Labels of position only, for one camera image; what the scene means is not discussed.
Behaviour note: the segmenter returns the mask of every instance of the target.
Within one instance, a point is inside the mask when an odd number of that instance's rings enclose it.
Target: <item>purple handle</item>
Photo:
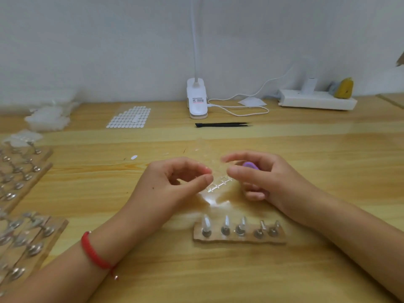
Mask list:
[[[252,163],[252,162],[245,162],[245,163],[243,164],[243,167],[248,167],[248,168],[253,168],[253,169],[259,170],[259,168],[258,168],[254,163]]]

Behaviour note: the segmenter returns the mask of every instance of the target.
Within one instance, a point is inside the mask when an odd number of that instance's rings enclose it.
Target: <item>red bracelet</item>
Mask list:
[[[101,269],[111,269],[111,275],[114,277],[115,280],[117,280],[118,276],[114,275],[114,269],[116,265],[113,266],[109,262],[103,260],[100,256],[98,256],[97,252],[95,252],[95,250],[93,249],[90,240],[88,239],[88,234],[90,233],[91,232],[85,232],[83,237],[81,238],[81,246],[83,247],[83,250],[95,265],[97,265]]]

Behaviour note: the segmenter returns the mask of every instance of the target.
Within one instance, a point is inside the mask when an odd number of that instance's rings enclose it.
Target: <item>white wall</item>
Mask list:
[[[209,97],[255,92],[292,57],[318,60],[319,88],[404,91],[404,0],[197,0]],[[185,98],[189,0],[1,0],[0,90],[83,86],[94,100]],[[305,63],[262,95],[298,87]]]

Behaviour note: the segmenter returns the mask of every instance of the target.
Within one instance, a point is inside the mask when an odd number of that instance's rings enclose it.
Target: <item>person's left hand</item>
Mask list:
[[[129,218],[144,238],[161,228],[181,202],[204,190],[212,181],[212,170],[194,159],[152,162],[119,214]]]

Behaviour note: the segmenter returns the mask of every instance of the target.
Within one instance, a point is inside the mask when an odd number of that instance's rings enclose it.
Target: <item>power strip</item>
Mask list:
[[[326,91],[314,91],[312,94],[302,94],[300,90],[279,90],[280,106],[307,107],[320,109],[339,109],[351,111],[356,106],[354,98],[334,98]]]

